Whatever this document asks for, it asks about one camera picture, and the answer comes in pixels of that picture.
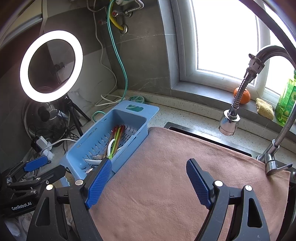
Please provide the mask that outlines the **white ceramic spoon blue logo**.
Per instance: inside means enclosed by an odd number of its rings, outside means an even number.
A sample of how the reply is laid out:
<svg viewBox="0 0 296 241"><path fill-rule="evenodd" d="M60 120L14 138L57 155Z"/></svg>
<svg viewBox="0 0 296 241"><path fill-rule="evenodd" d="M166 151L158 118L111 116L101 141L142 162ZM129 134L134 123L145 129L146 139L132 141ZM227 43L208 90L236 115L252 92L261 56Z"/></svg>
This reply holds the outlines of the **white ceramic spoon blue logo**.
<svg viewBox="0 0 296 241"><path fill-rule="evenodd" d="M90 165L99 165L102 160L85 159L84 161Z"/></svg>

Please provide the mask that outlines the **white ceramic soup spoon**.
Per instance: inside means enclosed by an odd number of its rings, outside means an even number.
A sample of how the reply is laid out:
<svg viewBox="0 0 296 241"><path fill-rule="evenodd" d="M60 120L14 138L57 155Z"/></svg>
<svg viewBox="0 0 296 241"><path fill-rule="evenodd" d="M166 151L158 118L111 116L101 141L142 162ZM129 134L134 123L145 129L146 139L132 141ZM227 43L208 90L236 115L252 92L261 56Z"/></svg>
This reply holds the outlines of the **white ceramic soup spoon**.
<svg viewBox="0 0 296 241"><path fill-rule="evenodd" d="M111 145L111 149L110 149L110 155L108 156L109 159L112 159L114 157L114 155L117 153L117 152L116 153L113 152L114 142L115 142L115 138L111 141L112 145Z"/></svg>

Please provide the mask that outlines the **green plastic spoon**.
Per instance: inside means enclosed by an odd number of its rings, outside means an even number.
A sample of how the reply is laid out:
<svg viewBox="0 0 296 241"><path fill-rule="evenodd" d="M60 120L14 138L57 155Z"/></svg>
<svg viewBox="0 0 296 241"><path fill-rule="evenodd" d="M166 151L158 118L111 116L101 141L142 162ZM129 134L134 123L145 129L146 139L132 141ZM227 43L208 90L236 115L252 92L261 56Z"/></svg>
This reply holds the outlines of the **green plastic spoon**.
<svg viewBox="0 0 296 241"><path fill-rule="evenodd" d="M110 153L108 154L109 159L112 159L115 153L117 152L122 131L123 131L123 125L119 126L114 132L114 140L113 142L110 142Z"/></svg>

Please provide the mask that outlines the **stainless steel fork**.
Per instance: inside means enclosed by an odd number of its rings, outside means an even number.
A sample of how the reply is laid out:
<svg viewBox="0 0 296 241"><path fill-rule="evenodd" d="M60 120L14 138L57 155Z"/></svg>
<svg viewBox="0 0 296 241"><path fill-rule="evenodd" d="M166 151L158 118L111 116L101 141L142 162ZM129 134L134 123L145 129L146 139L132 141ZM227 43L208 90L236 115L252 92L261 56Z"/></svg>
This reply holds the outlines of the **stainless steel fork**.
<svg viewBox="0 0 296 241"><path fill-rule="evenodd" d="M96 159L96 160L102 160L103 158L104 158L104 154L96 155L96 156L95 156L95 159Z"/></svg>

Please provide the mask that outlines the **white power strip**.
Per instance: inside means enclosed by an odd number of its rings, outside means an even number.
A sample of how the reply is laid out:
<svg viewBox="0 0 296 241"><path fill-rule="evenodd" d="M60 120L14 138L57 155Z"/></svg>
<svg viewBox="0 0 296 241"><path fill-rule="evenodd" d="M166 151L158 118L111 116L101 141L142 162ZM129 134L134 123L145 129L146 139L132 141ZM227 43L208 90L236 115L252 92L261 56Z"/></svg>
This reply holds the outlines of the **white power strip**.
<svg viewBox="0 0 296 241"><path fill-rule="evenodd" d="M40 136L36 141L37 146L41 149L40 156L46 156L49 161L52 161L54 154L51 152L50 142L48 142L43 136Z"/></svg>

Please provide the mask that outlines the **black electric fan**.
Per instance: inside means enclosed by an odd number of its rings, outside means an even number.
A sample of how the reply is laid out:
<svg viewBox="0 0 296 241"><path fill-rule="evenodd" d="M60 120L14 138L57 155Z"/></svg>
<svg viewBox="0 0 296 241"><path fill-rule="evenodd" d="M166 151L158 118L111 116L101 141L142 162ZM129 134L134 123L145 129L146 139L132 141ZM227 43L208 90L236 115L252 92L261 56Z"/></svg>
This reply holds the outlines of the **black electric fan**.
<svg viewBox="0 0 296 241"><path fill-rule="evenodd" d="M31 140L43 137L53 143L65 136L70 125L70 113L58 101L41 103L28 100L22 109L22 121Z"/></svg>

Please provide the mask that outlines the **blue plastic drain basket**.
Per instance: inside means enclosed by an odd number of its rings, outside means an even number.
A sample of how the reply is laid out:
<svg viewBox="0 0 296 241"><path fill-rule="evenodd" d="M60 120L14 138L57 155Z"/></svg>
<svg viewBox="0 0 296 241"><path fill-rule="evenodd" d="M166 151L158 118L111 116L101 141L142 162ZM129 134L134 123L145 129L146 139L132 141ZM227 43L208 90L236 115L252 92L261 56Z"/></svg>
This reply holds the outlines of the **blue plastic drain basket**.
<svg viewBox="0 0 296 241"><path fill-rule="evenodd" d="M148 136L148 123L159 111L157 106L124 100L112 108L74 143L61 158L60 164L68 168L74 179L84 179L93 166L86 162L91 156L104 154L112 131L124 126L119 150L112 158L110 177L125 164L129 157Z"/></svg>

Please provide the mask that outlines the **pink towel mat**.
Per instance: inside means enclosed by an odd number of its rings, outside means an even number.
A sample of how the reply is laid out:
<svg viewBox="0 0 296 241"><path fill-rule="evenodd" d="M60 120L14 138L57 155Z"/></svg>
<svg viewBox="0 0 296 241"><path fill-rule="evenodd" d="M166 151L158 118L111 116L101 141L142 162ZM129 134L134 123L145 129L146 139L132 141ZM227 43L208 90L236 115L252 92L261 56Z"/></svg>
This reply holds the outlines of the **pink towel mat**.
<svg viewBox="0 0 296 241"><path fill-rule="evenodd" d="M195 159L230 187L250 185L271 240L280 232L290 173L272 176L249 156L166 128L152 127L128 161L107 182L91 217L104 240L194 240L206 216L186 173Z"/></svg>

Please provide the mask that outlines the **black tripod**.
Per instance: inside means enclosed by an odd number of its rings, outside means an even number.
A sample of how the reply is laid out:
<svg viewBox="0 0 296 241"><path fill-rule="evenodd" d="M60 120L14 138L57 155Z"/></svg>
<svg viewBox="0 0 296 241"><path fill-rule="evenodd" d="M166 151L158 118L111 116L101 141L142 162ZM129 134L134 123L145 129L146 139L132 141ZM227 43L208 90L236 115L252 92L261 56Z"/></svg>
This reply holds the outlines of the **black tripod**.
<svg viewBox="0 0 296 241"><path fill-rule="evenodd" d="M86 113L83 110L81 110L76 104L74 104L74 102L70 99L70 97L67 94L62 97L62 101L66 110L68 110L70 113L71 120L73 120L74 125L79 133L79 136L82 137L83 136L83 132L81 130L82 124L78 120L78 113L81 116L83 116L88 122L90 122L91 119L86 115Z"/></svg>

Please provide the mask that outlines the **yellow sponge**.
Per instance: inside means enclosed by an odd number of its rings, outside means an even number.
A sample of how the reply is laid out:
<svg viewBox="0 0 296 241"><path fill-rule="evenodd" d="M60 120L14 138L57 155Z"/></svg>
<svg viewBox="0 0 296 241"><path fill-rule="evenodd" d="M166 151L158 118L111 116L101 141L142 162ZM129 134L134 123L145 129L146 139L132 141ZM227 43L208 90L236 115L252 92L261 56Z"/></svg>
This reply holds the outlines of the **yellow sponge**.
<svg viewBox="0 0 296 241"><path fill-rule="evenodd" d="M274 119L273 107L260 98L257 98L255 102L257 113L272 121Z"/></svg>

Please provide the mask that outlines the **green dish soap bottle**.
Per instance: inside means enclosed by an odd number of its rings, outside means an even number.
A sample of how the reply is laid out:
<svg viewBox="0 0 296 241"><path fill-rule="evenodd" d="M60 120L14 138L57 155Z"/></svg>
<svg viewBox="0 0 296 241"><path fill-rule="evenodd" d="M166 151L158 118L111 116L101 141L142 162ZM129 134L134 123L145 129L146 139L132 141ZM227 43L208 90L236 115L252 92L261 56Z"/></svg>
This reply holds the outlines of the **green dish soap bottle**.
<svg viewBox="0 0 296 241"><path fill-rule="evenodd" d="M288 81L287 87L285 88L283 94L280 96L280 99L275 108L275 117L281 126L284 126L286 124L288 117L292 113L294 104L295 104L295 70L294 70L294 78Z"/></svg>

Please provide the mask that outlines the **orange fruit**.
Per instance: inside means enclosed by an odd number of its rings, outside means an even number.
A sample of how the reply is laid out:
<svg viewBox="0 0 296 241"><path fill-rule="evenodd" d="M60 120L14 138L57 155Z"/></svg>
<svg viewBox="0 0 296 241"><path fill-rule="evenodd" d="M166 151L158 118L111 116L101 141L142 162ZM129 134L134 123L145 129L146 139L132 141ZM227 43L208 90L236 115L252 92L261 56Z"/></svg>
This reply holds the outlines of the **orange fruit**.
<svg viewBox="0 0 296 241"><path fill-rule="evenodd" d="M239 89L238 87L234 89L233 96L236 96L238 89ZM248 102L250 102L250 100L251 100L250 92L247 89L245 89L243 92L243 96L241 98L240 104L247 104Z"/></svg>

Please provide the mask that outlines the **green round drain cover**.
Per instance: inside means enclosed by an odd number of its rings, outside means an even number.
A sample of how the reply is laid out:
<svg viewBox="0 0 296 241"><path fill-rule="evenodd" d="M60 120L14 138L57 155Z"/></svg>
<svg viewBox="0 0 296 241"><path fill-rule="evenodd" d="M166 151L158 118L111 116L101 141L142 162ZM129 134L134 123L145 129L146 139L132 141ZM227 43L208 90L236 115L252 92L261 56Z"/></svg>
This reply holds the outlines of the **green round drain cover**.
<svg viewBox="0 0 296 241"><path fill-rule="evenodd" d="M137 102L137 103L144 103L145 102L145 98L141 95L133 95L133 96L129 97L128 100L133 101L133 102Z"/></svg>

